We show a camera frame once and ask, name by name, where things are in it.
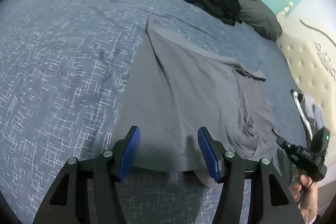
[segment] person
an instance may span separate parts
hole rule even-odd
[[[289,190],[296,202],[301,198],[300,191],[302,187],[307,189],[306,196],[300,202],[300,212],[306,224],[311,224],[315,221],[318,212],[318,186],[316,182],[306,175],[301,175],[299,180],[296,180],[289,187]]]

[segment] black cable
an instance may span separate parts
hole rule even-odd
[[[305,193],[300,197],[300,199],[299,199],[299,201],[297,202],[297,204],[300,204],[301,201],[303,201],[303,200],[305,199],[305,197],[306,197],[306,195],[307,195],[307,193],[308,193],[308,190],[309,190],[309,188],[312,186],[313,183],[314,183],[314,182],[311,181],[311,184],[309,185],[309,187],[307,188],[307,190],[305,191]]]

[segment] blue bedsheet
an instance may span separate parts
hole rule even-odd
[[[287,62],[274,42],[245,23],[224,25],[182,0],[4,0],[0,191],[24,224],[32,223],[68,158],[90,159],[108,147],[150,13],[197,46],[261,70],[278,130],[305,145]],[[284,170],[284,162],[277,157],[274,163]],[[140,169],[118,192],[128,223],[146,224],[211,223],[220,196],[193,173]]]

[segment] silver bolt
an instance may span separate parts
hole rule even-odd
[[[109,158],[109,157],[111,157],[113,155],[113,152],[110,151],[110,150],[107,150],[107,151],[104,152],[103,155],[104,155],[105,158]]]
[[[268,158],[263,158],[261,162],[266,165],[269,165],[271,163],[271,161]]]
[[[77,161],[76,158],[70,158],[70,159],[68,159],[68,163],[69,164],[74,164],[76,161]]]
[[[227,156],[228,158],[233,158],[235,156],[235,153],[232,151],[226,151],[225,156]]]

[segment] headboard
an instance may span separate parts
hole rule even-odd
[[[331,132],[327,165],[336,162],[336,38],[331,31],[306,18],[292,19],[289,3],[277,19],[283,34],[277,44],[287,59],[291,74],[303,93],[321,107]]]

